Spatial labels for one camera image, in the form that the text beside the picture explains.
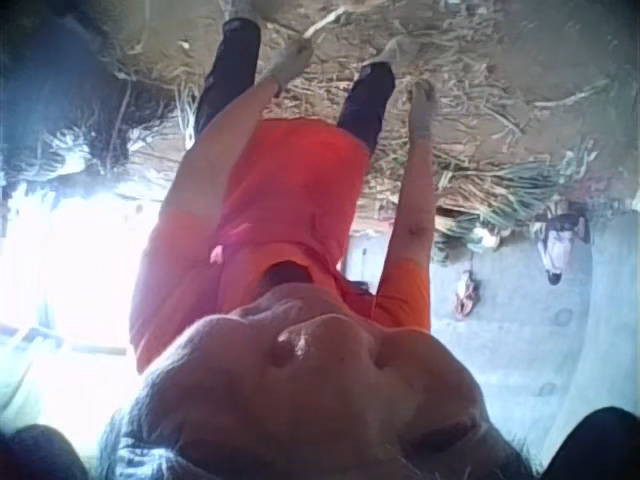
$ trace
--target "white glove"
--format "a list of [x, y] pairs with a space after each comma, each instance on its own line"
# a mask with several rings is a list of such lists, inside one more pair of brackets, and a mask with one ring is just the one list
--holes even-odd
[[312, 56], [313, 42], [311, 39], [298, 37], [280, 49], [265, 77], [275, 78], [280, 84], [280, 91], [282, 91], [291, 80], [302, 75]]
[[436, 89], [429, 80], [418, 80], [413, 85], [409, 111], [409, 137], [430, 139], [431, 125], [438, 113]]

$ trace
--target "orange shirt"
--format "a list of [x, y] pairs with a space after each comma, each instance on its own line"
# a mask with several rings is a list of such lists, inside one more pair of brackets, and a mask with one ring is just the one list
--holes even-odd
[[250, 302], [272, 265], [293, 261], [355, 313], [387, 327], [428, 329], [428, 273], [411, 260], [384, 272], [375, 296], [336, 265], [368, 166], [367, 147], [320, 120], [266, 120], [234, 168], [215, 233], [166, 210], [142, 259], [130, 335], [144, 371], [198, 319]]

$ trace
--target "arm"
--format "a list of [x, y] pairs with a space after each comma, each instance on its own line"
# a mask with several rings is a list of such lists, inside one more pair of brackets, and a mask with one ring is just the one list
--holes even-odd
[[263, 80], [234, 100], [211, 121], [185, 154], [165, 198], [167, 207], [203, 218], [214, 230], [221, 215], [229, 177], [249, 143], [262, 111], [286, 85], [302, 74], [313, 55], [308, 39], [299, 38], [276, 56]]
[[435, 233], [431, 149], [431, 119], [435, 110], [435, 93], [431, 84], [417, 84], [413, 91], [409, 119], [409, 157], [405, 165], [385, 270], [401, 259], [414, 260], [425, 270], [429, 268]]

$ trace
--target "dark hair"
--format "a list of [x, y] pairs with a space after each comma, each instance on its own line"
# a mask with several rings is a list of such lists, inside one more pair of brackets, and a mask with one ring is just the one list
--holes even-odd
[[558, 285], [560, 283], [560, 280], [562, 280], [561, 273], [551, 273], [551, 272], [547, 272], [547, 273], [548, 273], [549, 283], [553, 286]]

